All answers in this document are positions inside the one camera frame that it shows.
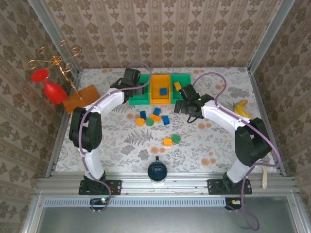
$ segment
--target green cube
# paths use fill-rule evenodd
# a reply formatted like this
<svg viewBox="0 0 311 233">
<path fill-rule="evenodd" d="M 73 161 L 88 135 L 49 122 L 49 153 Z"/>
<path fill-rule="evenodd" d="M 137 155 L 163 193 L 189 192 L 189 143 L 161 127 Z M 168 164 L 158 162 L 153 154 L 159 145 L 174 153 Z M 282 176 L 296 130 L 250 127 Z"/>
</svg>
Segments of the green cube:
<svg viewBox="0 0 311 233">
<path fill-rule="evenodd" d="M 151 118 L 148 118 L 148 119 L 146 120 L 146 125 L 153 126 L 154 123 L 155 123 L 154 120 L 152 120 Z"/>
<path fill-rule="evenodd" d="M 174 135 L 172 136 L 172 140 L 173 140 L 174 143 L 177 143 L 177 144 L 178 144 L 178 143 L 180 142 L 180 136 L 174 134 Z"/>
</svg>

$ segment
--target green tray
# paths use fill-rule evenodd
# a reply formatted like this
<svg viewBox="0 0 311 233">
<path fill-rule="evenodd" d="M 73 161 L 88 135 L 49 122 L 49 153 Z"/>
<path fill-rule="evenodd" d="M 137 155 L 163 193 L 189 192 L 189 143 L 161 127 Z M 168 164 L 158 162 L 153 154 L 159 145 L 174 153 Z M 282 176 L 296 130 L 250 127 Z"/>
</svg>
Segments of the green tray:
<svg viewBox="0 0 311 233">
<path fill-rule="evenodd" d="M 190 74 L 171 74 L 171 103 L 176 103 L 177 100 L 182 100 L 179 91 L 175 90 L 174 83 L 179 82 L 181 87 L 191 84 Z"/>
<path fill-rule="evenodd" d="M 149 80 L 148 74 L 142 74 L 139 78 L 139 83 L 146 83 Z M 130 105 L 150 104 L 149 85 L 145 86 L 144 94 L 141 96 L 134 95 L 129 98 Z"/>
</svg>

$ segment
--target orange board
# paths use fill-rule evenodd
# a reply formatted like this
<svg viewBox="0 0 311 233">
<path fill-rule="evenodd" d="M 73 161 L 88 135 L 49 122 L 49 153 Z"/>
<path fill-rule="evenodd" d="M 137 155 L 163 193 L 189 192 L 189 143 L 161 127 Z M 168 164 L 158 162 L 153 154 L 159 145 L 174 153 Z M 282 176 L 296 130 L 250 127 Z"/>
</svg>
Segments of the orange board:
<svg viewBox="0 0 311 233">
<path fill-rule="evenodd" d="M 82 100 L 80 100 L 77 93 L 73 93 L 63 102 L 67 114 L 71 114 L 76 107 L 83 108 L 95 102 L 100 97 L 94 85 L 88 86 L 81 91 L 78 91 L 78 93 Z"/>
<path fill-rule="evenodd" d="M 160 95 L 160 89 L 166 88 L 167 95 Z M 171 76 L 169 74 L 154 74 L 150 83 L 150 104 L 171 103 Z"/>
</svg>

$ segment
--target damask wallpaper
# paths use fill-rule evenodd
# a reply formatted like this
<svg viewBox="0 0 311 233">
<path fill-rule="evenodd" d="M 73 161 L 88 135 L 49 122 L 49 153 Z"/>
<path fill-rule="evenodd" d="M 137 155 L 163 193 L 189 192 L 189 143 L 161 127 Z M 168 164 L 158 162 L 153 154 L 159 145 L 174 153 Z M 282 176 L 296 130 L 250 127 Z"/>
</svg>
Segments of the damask wallpaper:
<svg viewBox="0 0 311 233">
<path fill-rule="evenodd" d="M 311 1 L 296 0 L 255 77 L 288 175 L 311 216 Z"/>
<path fill-rule="evenodd" d="M 80 68 L 246 67 L 281 0 L 42 0 Z"/>
<path fill-rule="evenodd" d="M 42 83 L 33 83 L 29 60 L 53 44 L 26 0 L 0 0 L 0 232 L 18 232 L 38 177 L 44 177 L 62 118 Z M 51 70 L 52 82 L 65 84 Z"/>
</svg>

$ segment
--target green block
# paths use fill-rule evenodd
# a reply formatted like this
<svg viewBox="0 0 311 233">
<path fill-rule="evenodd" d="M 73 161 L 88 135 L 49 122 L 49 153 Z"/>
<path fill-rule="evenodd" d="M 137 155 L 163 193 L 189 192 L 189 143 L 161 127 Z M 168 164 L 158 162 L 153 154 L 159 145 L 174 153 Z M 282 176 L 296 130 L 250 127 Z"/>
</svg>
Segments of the green block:
<svg viewBox="0 0 311 233">
<path fill-rule="evenodd" d="M 191 76 L 190 74 L 171 74 L 171 103 L 176 103 L 177 100 L 183 100 L 179 91 L 175 90 L 175 82 L 179 82 L 183 88 L 191 84 Z"/>
<path fill-rule="evenodd" d="M 173 134 L 172 140 L 173 140 L 174 143 L 178 144 L 180 142 L 180 136 L 178 136 L 176 134 Z"/>
<path fill-rule="evenodd" d="M 142 74 L 139 78 L 139 83 L 145 84 L 149 80 L 148 74 Z M 150 95 L 149 95 L 149 88 L 150 85 L 145 86 L 144 94 L 141 96 L 134 95 L 133 97 L 129 98 L 130 105 L 138 105 L 138 104 L 150 104 Z"/>
<path fill-rule="evenodd" d="M 146 120 L 146 125 L 153 126 L 154 123 L 155 123 L 154 120 L 152 120 L 151 118 L 148 118 L 148 119 Z"/>
</svg>

